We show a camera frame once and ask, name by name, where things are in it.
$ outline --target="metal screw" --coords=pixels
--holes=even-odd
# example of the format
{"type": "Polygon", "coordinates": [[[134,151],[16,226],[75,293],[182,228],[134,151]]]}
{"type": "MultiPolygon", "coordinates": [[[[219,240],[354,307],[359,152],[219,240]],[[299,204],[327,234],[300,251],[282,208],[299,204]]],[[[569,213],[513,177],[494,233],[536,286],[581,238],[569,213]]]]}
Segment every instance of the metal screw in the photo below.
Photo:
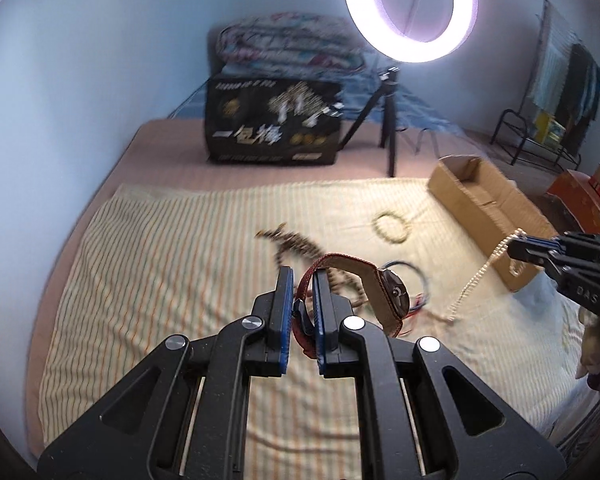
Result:
{"type": "Polygon", "coordinates": [[[167,338],[167,341],[164,342],[164,345],[169,350],[179,350],[186,344],[186,340],[181,335],[172,335],[167,338]]]}
{"type": "Polygon", "coordinates": [[[437,352],[440,350],[440,341],[438,341],[435,337],[423,337],[420,340],[420,348],[422,348],[425,352],[437,352]]]}
{"type": "Polygon", "coordinates": [[[360,330],[365,325],[365,320],[358,316],[349,316],[343,323],[349,330],[360,330]]]}
{"type": "Polygon", "coordinates": [[[256,330],[262,326],[262,320],[258,316],[247,316],[242,320],[242,326],[247,330],[256,330]]]}

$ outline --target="ring light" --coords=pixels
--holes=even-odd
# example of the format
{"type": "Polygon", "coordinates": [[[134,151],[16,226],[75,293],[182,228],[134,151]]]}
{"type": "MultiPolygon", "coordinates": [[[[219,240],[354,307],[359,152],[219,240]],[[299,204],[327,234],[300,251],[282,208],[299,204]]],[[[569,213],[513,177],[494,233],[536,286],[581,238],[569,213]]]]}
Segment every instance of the ring light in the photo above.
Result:
{"type": "Polygon", "coordinates": [[[346,0],[351,17],[366,40],[397,61],[422,63],[446,56],[464,43],[474,28],[478,0],[454,0],[445,31],[432,41],[402,34],[384,10],[382,0],[346,0]]]}

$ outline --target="watch face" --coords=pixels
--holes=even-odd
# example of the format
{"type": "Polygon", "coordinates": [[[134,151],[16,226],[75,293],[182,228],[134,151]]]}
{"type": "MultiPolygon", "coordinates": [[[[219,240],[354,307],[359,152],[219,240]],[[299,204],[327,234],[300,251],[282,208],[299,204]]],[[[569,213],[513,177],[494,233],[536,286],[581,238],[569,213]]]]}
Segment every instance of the watch face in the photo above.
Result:
{"type": "Polygon", "coordinates": [[[401,317],[406,316],[409,313],[410,300],[404,283],[397,274],[389,269],[382,270],[382,278],[384,279],[384,285],[389,292],[389,297],[394,304],[396,312],[401,317]]]}

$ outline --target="red fabric watch strap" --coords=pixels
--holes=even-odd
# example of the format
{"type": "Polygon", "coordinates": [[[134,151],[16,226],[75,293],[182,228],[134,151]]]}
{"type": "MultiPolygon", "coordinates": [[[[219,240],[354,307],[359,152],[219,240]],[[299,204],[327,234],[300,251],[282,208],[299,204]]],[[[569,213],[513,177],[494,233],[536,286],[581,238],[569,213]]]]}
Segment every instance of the red fabric watch strap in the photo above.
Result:
{"type": "MultiPolygon", "coordinates": [[[[401,316],[394,307],[394,304],[386,290],[380,270],[372,263],[348,256],[346,254],[329,253],[315,260],[314,263],[307,269],[302,276],[296,290],[296,300],[306,300],[309,282],[317,269],[324,267],[334,267],[335,269],[346,270],[351,274],[355,274],[362,280],[362,286],[365,289],[366,296],[369,298],[371,307],[382,325],[384,332],[396,337],[402,329],[402,320],[405,316],[401,316]]],[[[315,344],[310,340],[304,332],[298,318],[294,318],[292,329],[296,341],[302,347],[304,354],[315,359],[315,344]]]]}

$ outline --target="black bag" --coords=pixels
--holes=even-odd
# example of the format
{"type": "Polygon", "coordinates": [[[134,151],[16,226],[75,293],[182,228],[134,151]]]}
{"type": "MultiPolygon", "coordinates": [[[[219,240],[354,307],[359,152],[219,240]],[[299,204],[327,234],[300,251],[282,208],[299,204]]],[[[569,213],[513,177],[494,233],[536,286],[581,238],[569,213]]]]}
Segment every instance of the black bag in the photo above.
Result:
{"type": "Polygon", "coordinates": [[[333,164],[342,104],[337,83],[213,78],[206,86],[205,140],[216,162],[333,164]]]}

